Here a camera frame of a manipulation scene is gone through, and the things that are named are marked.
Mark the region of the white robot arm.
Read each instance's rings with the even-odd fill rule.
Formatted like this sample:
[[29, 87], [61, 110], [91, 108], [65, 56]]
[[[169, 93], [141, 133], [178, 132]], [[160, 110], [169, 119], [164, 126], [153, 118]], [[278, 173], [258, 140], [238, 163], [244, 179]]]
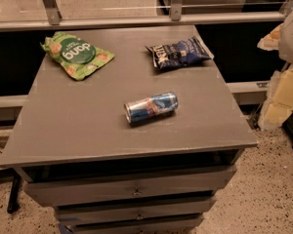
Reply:
[[272, 75], [258, 121], [262, 130], [272, 130], [280, 127], [293, 112], [293, 11], [257, 47], [277, 50], [279, 58], [285, 61], [283, 69]]

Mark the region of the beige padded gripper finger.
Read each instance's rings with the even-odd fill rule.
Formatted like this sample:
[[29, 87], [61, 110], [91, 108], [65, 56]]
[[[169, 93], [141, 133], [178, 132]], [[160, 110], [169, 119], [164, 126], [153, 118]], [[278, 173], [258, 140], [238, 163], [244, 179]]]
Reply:
[[258, 125], [262, 131], [280, 127], [293, 112], [293, 64], [283, 72], [276, 71], [270, 80], [260, 112]]
[[282, 24], [278, 25], [269, 34], [267, 34], [265, 37], [263, 37], [258, 42], [257, 47], [259, 49], [262, 49], [265, 51], [277, 50], [278, 49], [278, 42], [279, 42], [279, 38], [280, 38], [281, 27], [282, 27]]

